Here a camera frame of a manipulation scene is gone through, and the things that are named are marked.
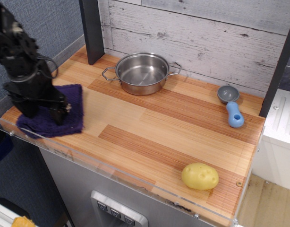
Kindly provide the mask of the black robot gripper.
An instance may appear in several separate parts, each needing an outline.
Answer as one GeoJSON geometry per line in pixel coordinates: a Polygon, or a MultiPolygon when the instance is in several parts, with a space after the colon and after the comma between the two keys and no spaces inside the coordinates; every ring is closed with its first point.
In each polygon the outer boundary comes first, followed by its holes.
{"type": "Polygon", "coordinates": [[[41,106],[49,108],[57,125],[62,125],[72,108],[66,96],[52,85],[47,57],[37,53],[33,38],[0,35],[0,64],[10,79],[3,85],[14,106],[26,117],[34,118],[41,106]]]}

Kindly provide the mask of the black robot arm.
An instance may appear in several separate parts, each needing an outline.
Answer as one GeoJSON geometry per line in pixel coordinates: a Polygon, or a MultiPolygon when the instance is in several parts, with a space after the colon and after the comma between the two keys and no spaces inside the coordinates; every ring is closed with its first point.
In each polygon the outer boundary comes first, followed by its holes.
{"type": "Polygon", "coordinates": [[[9,82],[3,85],[14,106],[34,118],[40,106],[47,107],[57,125],[62,125],[71,105],[53,86],[55,78],[47,65],[52,59],[40,55],[36,40],[30,38],[11,12],[0,3],[0,64],[9,82]]]}

